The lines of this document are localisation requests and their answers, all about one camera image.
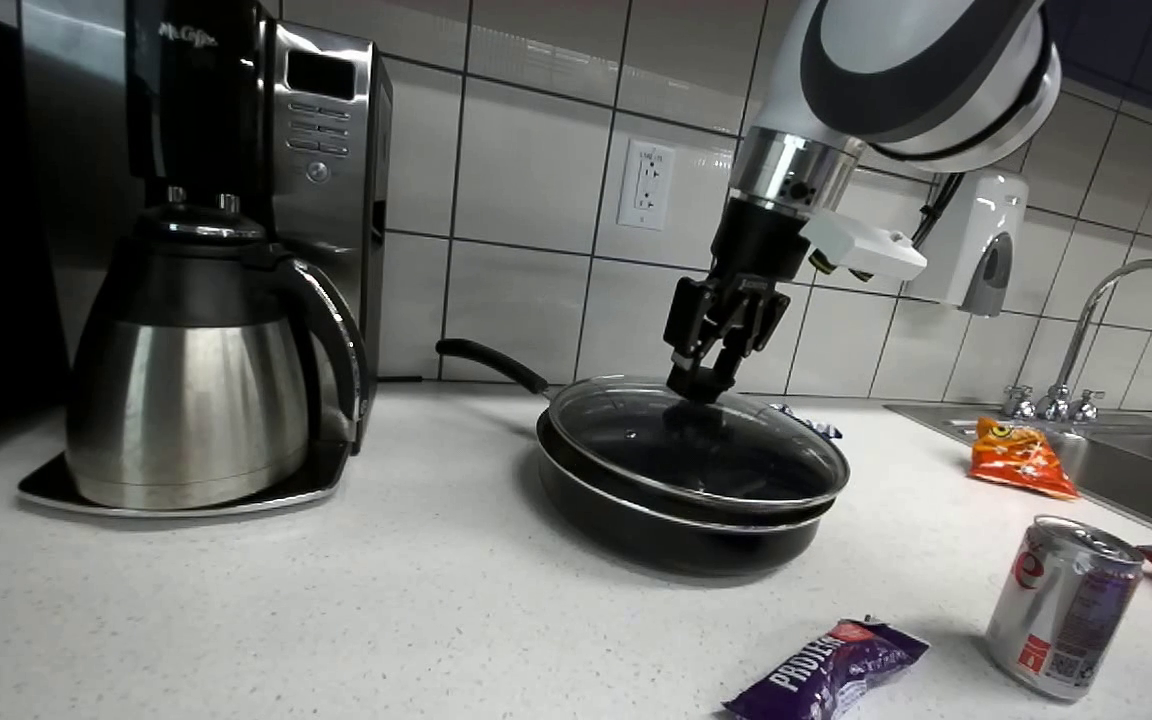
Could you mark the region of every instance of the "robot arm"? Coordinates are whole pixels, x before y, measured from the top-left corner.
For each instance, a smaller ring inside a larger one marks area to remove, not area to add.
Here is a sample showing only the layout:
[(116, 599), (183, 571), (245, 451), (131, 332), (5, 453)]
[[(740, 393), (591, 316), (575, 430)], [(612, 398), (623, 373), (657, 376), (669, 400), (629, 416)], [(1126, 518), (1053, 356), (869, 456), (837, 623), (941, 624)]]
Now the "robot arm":
[[(804, 259), (914, 279), (909, 238), (833, 213), (865, 143), (965, 172), (1038, 131), (1060, 91), (1043, 0), (803, 0), (741, 142), (704, 281), (681, 279), (664, 328), (668, 385), (712, 402), (763, 350)], [(720, 344), (712, 366), (703, 361)]]

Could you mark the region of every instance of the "soda can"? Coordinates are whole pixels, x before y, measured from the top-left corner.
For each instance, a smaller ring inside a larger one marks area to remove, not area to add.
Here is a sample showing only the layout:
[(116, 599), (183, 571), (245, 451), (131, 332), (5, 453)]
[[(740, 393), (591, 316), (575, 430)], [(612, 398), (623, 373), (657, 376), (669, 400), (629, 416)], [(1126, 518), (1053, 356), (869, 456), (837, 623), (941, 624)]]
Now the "soda can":
[(1105, 530), (1037, 516), (990, 619), (993, 661), (1039, 694), (1078, 700), (1100, 670), (1143, 562), (1137, 548)]

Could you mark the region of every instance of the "tile wall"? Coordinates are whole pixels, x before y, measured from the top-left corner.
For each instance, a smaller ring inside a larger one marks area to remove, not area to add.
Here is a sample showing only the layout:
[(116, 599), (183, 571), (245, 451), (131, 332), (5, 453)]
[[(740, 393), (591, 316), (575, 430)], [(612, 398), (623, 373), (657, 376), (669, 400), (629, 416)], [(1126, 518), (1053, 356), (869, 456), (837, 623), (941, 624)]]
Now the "tile wall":
[[(740, 132), (795, 0), (283, 0), (286, 18), (379, 41), (394, 83), (381, 370), (498, 379), (439, 363), (475, 338), (551, 382), (661, 376), (673, 285), (699, 276)], [(696, 53), (704, 47), (705, 53)], [(630, 138), (676, 151), (664, 232), (616, 223)], [(1098, 279), (1152, 258), (1152, 111), (1069, 83), (1000, 167), (1030, 210), (1005, 313), (973, 318), (808, 266), (742, 391), (995, 401), (1044, 388)], [(932, 177), (865, 156), (841, 211), (912, 232)], [(1102, 407), (1152, 410), (1152, 274), (1107, 302), (1076, 367)]]

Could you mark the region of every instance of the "soap dispenser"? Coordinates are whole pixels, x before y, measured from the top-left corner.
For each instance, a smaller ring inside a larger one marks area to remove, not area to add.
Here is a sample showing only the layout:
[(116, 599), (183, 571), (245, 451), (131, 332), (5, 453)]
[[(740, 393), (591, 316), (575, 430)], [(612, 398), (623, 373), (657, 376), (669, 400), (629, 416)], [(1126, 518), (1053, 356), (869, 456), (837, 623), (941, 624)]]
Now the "soap dispenser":
[(919, 247), (927, 268), (909, 282), (905, 295), (970, 314), (1001, 313), (1028, 199), (1029, 185), (1016, 174), (967, 173)]

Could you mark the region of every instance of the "can lid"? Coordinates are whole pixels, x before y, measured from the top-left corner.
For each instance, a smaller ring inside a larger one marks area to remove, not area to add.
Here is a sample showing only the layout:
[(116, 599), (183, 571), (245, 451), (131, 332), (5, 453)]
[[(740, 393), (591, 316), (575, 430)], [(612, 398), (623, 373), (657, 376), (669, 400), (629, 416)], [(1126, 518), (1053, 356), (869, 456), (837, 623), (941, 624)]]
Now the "can lid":
[(1055, 541), (1069, 544), (1078, 550), (1094, 553), (1102, 559), (1123, 562), (1123, 564), (1143, 564), (1144, 555), (1130, 543), (1106, 533), (1100, 528), (1092, 528), (1077, 520), (1058, 518), (1055, 515), (1038, 515), (1034, 526)]

